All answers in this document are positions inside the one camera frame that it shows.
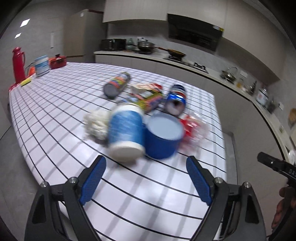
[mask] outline range hood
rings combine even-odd
[[[215,51],[220,38],[222,28],[204,21],[168,14],[169,38],[178,39]]]

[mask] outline light blue lid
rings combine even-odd
[[[38,60],[41,60],[41,59],[43,59],[43,58],[48,58],[48,56],[47,56],[47,55],[41,56],[41,57],[35,59],[35,62],[38,61]]]
[[[146,127],[151,133],[165,140],[180,140],[184,136],[184,127],[181,122],[166,113],[153,115]]]

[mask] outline blue can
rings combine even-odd
[[[120,103],[112,111],[108,130],[112,158],[134,161],[144,155],[143,115],[142,109],[131,103]]]
[[[44,55],[42,57],[35,59],[34,66],[35,66],[36,77],[45,75],[50,71],[48,60],[49,59],[47,55]]]
[[[169,158],[177,151],[184,133],[178,118],[166,113],[151,116],[145,126],[146,155],[153,159]]]
[[[173,116],[179,116],[186,107],[186,90],[182,85],[173,85],[165,101],[165,111]]]

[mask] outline blue gripper pad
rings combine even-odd
[[[81,188],[81,196],[79,202],[84,205],[86,202],[90,201],[96,187],[98,186],[104,171],[106,169],[106,159],[101,157],[97,165],[94,167],[93,171],[89,174],[88,178],[84,182]]]
[[[186,160],[186,169],[200,199],[210,206],[212,203],[210,186],[190,157]]]

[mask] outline microwave oven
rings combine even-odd
[[[125,48],[126,39],[103,39],[100,44],[100,50],[120,51]]]

